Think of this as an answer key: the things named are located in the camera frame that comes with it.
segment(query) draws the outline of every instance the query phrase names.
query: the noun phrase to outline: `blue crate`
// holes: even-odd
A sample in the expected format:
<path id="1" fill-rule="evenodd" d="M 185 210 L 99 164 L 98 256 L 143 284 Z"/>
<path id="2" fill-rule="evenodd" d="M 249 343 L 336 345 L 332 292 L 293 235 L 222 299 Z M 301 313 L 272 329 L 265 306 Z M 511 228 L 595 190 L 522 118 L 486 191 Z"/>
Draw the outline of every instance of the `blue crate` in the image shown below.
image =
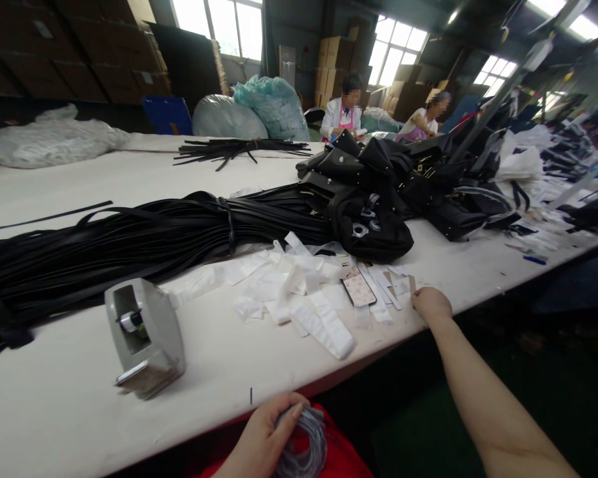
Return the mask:
<path id="1" fill-rule="evenodd" d="M 157 134 L 193 135 L 193 120 L 183 98 L 145 96 L 142 104 Z"/>

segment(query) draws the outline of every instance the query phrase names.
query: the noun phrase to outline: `gray cable coil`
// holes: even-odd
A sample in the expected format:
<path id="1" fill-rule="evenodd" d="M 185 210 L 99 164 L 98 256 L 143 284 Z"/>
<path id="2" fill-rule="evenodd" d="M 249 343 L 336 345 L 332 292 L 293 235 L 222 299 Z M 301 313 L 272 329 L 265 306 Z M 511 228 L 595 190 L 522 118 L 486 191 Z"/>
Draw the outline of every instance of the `gray cable coil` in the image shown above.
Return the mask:
<path id="1" fill-rule="evenodd" d="M 277 425 L 288 413 L 285 411 L 277 419 Z M 306 430 L 310 437 L 310 449 L 299 455 L 291 450 L 291 443 L 288 442 L 281 454 L 279 464 L 274 472 L 279 478 L 316 478 L 326 464 L 328 445 L 324 433 L 325 423 L 323 412 L 306 407 L 301 412 L 297 426 Z"/>

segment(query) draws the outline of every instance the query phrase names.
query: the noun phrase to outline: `human arm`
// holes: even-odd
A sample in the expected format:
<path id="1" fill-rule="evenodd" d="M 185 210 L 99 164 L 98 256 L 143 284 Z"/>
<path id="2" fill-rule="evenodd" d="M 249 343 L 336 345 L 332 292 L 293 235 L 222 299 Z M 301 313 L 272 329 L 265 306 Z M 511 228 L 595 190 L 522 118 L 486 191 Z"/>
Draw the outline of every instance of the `human arm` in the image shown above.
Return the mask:
<path id="1" fill-rule="evenodd" d="M 420 110 L 417 110 L 412 115 L 411 121 L 415 124 L 415 126 L 421 128 L 423 131 L 425 131 L 425 134 L 427 134 L 427 137 L 434 137 L 437 135 L 436 132 L 430 128 L 430 125 L 427 122 L 427 119 L 425 118 L 425 110 L 423 108 L 421 108 Z"/>
<path id="2" fill-rule="evenodd" d="M 269 478 L 277 468 L 281 453 L 286 447 L 299 421 L 303 407 L 309 401 L 297 393 L 284 393 L 254 411 L 246 424 L 237 445 L 214 478 Z M 276 421 L 289 407 L 278 427 Z"/>
<path id="3" fill-rule="evenodd" d="M 321 129 L 319 132 L 322 137 L 328 140 L 330 140 L 333 134 L 341 134 L 343 132 L 343 128 L 338 127 L 339 118 L 336 117 L 336 111 L 338 110 L 340 110 L 340 108 L 337 107 L 336 100 L 329 102 L 326 106 L 326 115 L 321 121 Z"/>
<path id="4" fill-rule="evenodd" d="M 458 413 L 491 477 L 578 477 L 534 419 L 494 374 L 452 320 L 440 291 L 424 287 L 412 304 L 441 353 Z"/>

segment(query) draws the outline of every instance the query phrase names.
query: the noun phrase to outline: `hand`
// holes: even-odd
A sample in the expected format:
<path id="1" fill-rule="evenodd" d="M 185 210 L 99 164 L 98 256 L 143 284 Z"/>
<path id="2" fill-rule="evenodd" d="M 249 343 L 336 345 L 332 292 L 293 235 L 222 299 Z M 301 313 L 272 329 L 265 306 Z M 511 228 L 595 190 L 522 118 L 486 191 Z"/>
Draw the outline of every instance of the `hand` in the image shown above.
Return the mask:
<path id="1" fill-rule="evenodd" d="M 452 304 L 443 292 L 433 287 L 423 287 L 412 294 L 412 305 L 428 325 L 433 321 L 452 319 Z"/>
<path id="2" fill-rule="evenodd" d="M 215 474 L 215 478 L 269 478 L 294 428 L 303 407 L 310 402 L 297 393 L 283 393 L 271 398 L 254 411 L 233 452 Z M 279 426 L 279 415 L 289 407 Z"/>

